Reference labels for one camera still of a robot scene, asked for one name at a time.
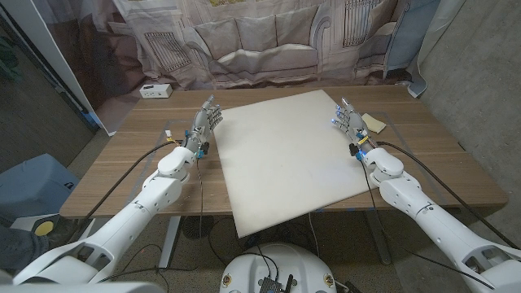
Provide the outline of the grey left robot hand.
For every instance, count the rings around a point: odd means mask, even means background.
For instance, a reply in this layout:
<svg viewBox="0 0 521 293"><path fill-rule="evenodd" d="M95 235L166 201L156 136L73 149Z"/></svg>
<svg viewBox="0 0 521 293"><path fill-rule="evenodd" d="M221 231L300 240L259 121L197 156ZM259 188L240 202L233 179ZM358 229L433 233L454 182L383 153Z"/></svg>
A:
<svg viewBox="0 0 521 293"><path fill-rule="evenodd" d="M196 112L192 126L187 132L182 147L193 151L197 158L206 155L209 150L209 139L213 130L223 120L221 107L213 105L214 95L210 95Z"/></svg>

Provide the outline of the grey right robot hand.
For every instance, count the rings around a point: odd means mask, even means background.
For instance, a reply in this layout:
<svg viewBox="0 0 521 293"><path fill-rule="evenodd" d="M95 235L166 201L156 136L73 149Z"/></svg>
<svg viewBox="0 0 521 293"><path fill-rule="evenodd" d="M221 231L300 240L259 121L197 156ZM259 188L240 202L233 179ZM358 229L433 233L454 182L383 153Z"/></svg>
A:
<svg viewBox="0 0 521 293"><path fill-rule="evenodd" d="M351 156L363 161L369 151L377 147L371 138L368 126L361 115L344 97L341 105L336 105L336 118L331 123L346 134L351 141L348 148Z"/></svg>

